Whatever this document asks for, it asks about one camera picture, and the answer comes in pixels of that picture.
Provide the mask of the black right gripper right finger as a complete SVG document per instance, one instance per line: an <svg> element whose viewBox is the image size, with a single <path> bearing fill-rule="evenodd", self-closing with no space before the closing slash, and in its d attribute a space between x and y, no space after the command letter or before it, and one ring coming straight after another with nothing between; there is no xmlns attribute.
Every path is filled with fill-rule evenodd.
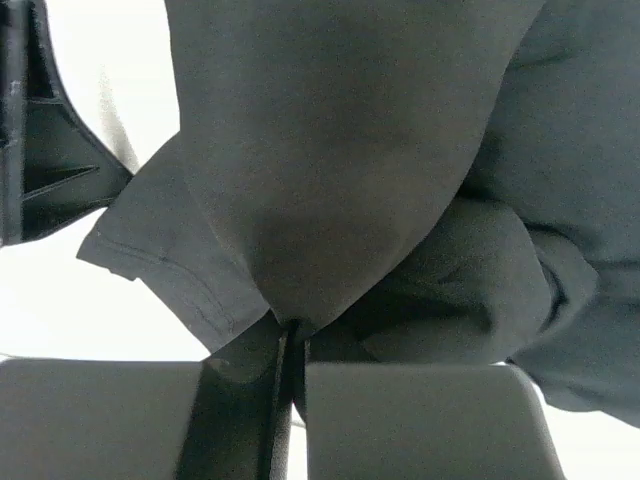
<svg viewBox="0 0 640 480"><path fill-rule="evenodd" d="M541 403L511 366L358 361L299 329L311 479L561 479Z"/></svg>

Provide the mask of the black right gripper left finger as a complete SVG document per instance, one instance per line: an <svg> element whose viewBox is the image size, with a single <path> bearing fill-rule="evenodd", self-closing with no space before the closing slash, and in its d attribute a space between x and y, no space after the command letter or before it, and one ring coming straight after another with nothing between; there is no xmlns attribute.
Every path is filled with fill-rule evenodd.
<svg viewBox="0 0 640 480"><path fill-rule="evenodd" d="M264 319L203 361L6 360L1 475L280 478L288 340Z"/></svg>

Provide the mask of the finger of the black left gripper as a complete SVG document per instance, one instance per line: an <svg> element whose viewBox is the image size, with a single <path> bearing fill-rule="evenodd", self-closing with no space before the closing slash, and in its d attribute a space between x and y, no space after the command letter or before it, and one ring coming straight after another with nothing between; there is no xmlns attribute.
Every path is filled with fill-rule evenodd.
<svg viewBox="0 0 640 480"><path fill-rule="evenodd" d="M44 2L2 2L2 244L45 238L107 207L131 178L68 98Z"/></svg>

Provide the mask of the black trousers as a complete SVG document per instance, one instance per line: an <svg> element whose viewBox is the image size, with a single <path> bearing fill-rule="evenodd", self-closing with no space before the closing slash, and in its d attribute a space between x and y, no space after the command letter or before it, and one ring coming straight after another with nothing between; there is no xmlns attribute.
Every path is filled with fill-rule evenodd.
<svg viewBox="0 0 640 480"><path fill-rule="evenodd" d="M170 1L179 132L83 241L209 350L493 364L639 422L635 1Z"/></svg>

